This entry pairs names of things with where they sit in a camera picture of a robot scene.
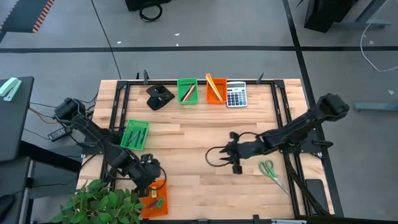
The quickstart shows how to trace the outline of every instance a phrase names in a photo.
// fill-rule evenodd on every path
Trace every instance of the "wooden table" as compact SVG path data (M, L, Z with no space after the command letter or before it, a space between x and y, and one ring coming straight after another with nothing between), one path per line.
M302 85L299 79L284 80L293 119L306 112ZM109 127L117 80L103 80L98 92L93 121L102 128ZM177 94L175 85L166 86ZM245 131L261 133L277 128L271 88L264 85L247 85L248 107L227 108L225 105L209 105L205 100L205 85L199 85L197 105L180 105L177 99L158 111L152 111L146 101L148 86L131 88L126 121L138 119L150 122L146 149L152 153L167 173L169 214L160 220L252 219L293 218L290 197L270 178L261 174L258 162L274 161L275 172L288 187L282 154L256 156L241 160L242 175L234 175L231 166L212 167L205 161L205 152L213 146L224 146L229 132ZM280 105L282 97L278 92ZM243 136L251 141L253 136ZM220 163L217 151L209 154L210 161ZM333 213L328 186L319 158L301 154L306 179L321 179L325 186L330 212ZM78 188L86 180L99 179L103 156L98 155L80 172ZM116 188L135 188L130 180L118 180ZM296 186L301 214L305 214L302 195Z

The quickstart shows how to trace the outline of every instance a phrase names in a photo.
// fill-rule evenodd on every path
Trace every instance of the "green basket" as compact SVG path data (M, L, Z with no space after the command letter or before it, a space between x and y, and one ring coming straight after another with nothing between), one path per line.
M145 121L129 120L124 131L121 147L133 150L144 150L149 123Z
M181 98L187 93L189 88L195 84L195 90L193 91L191 97L186 102L182 102ZM182 105L190 105L198 103L198 80L196 78L183 78L177 80L177 98L178 102Z

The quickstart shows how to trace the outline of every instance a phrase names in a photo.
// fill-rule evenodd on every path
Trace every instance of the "orange basket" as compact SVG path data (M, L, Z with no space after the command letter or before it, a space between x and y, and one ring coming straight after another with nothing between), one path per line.
M150 185L150 188L156 189L162 186L165 180L156 180ZM169 201L167 200L167 183L159 190L156 190L156 198L152 198L152 191L149 190L149 195L141 199L141 203L145 205L142 209L143 218L154 218L162 215L169 214ZM163 199L161 208L156 208L156 204L153 205L159 199Z
M222 101L220 101L216 93L211 88L209 82L206 82L206 100L207 103L211 104L225 104L226 103L226 78L213 78L213 82L216 85L218 92L221 95Z

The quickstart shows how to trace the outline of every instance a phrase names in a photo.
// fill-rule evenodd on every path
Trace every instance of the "concrete floor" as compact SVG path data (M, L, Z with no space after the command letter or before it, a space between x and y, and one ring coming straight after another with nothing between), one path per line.
M6 17L13 1L0 2L0 19ZM293 46L281 0L173 0L164 5L164 15L154 23L144 23L135 12L128 12L123 0L94 2L113 47ZM363 29L333 27L327 34L304 29L307 2L295 8L298 2L289 0L301 46L359 45ZM346 19L355 18L368 2L361 0ZM394 24L369 30L365 46L398 45L397 10L398 2L389 1L380 18ZM37 34L7 33L0 43L0 49L75 47L108 47L89 0L56 0ZM398 65L396 51L366 54L379 68ZM303 56L315 98L336 93L351 106L356 101L396 100L398 69L377 73L358 51L304 52ZM143 69L151 78L203 77L205 72L228 78L256 78L262 72L264 78L302 77L294 51L116 52L115 57L123 79L135 78ZM34 76L31 100L55 106L66 97L90 100L100 80L118 79L109 52L0 54L0 71L0 78ZM50 108L32 107L52 113ZM42 123L32 113L28 113L25 127L42 135L59 128ZM345 216L398 220L397 115L351 110L344 120L323 127L327 140L335 143L330 156ZM31 133L24 133L23 140L46 149L73 144L70 139L51 143ZM70 156L80 152L61 153ZM39 170L43 169L47 173L38 174L40 183L65 183L73 178L62 170ZM57 205L65 203L73 192L74 184L44 189L46 194L58 196L35 200L32 218L49 221Z

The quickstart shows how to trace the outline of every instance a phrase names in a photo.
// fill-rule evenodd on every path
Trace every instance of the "potted plant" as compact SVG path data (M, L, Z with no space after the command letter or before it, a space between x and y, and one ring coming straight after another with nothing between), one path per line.
M60 206L60 213L52 223L80 224L139 224L144 204L139 203L132 190L108 190L107 183L94 180L77 190L69 201Z

